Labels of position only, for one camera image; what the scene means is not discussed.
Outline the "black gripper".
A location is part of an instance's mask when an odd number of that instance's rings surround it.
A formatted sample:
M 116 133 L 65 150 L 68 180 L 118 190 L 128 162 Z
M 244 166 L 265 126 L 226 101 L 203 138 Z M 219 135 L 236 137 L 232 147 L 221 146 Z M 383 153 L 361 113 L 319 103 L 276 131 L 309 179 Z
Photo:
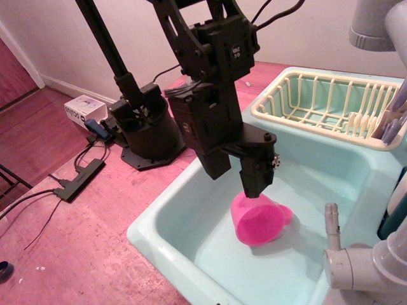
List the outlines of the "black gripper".
M 270 146 L 276 135 L 244 123 L 234 83 L 195 83 L 167 90 L 172 113 L 185 144 L 193 149 L 207 175 L 216 180 L 230 168 L 224 147 Z M 240 158 L 244 193 L 258 198 L 273 183 L 274 149 L 246 149 Z

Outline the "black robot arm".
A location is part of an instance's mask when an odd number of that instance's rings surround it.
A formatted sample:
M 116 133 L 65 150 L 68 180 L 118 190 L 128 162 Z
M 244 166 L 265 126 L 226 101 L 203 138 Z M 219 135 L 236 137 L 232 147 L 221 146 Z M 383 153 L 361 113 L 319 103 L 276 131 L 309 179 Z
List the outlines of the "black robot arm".
M 248 198 L 257 198 L 273 182 L 276 136 L 244 123 L 236 80 L 248 75 L 259 50 L 258 28 L 235 1 L 209 1 L 210 19 L 188 25 L 181 9 L 191 1 L 153 1 L 181 72 L 189 85 L 161 91 L 139 87 L 126 68 L 93 1 L 77 3 L 108 61 L 121 99 L 112 111 L 131 150 L 144 159 L 194 150 L 206 173 L 217 179 L 240 160 L 240 179 Z

